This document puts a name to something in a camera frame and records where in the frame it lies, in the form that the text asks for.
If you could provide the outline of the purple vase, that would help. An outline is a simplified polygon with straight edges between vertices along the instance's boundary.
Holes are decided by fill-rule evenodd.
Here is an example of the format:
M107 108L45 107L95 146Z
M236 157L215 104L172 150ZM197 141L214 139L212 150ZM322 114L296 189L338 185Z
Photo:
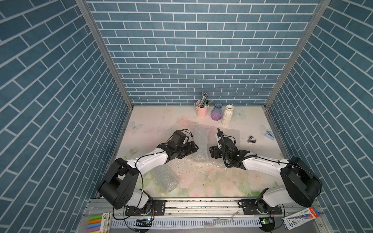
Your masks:
M221 103L215 103L214 108L210 113L211 118L214 121L219 121L223 117L223 112L222 112L222 104Z

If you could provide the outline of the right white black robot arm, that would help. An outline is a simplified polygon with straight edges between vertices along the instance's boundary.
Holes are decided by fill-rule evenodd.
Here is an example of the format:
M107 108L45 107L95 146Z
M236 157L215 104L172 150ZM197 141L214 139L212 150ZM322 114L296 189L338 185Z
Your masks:
M268 214L277 206L296 203L311 207L322 190L322 182L299 157L275 160L248 150L239 150L236 139L217 129L217 145L209 148L212 158L222 158L227 168L259 171L282 179L283 185L264 188L254 202L258 213Z

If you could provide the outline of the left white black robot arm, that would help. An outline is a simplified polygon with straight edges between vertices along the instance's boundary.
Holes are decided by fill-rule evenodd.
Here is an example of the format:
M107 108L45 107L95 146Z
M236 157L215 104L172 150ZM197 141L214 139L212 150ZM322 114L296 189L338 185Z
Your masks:
M197 152L199 147L191 138L190 130L176 130L149 154L131 160L116 159L98 184L97 191L114 209L130 207L140 215L147 214L153 199L143 188L136 190L138 179L143 180L145 173L175 158L182 159Z

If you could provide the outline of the cream ribbed cylinder vase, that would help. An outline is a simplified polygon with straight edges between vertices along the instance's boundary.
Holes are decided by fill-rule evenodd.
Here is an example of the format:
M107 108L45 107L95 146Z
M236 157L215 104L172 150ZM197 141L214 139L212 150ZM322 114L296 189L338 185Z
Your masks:
M234 106L230 104L227 105L224 111L224 114L223 114L222 121L221 121L223 126L228 126L230 124L233 113L234 113Z

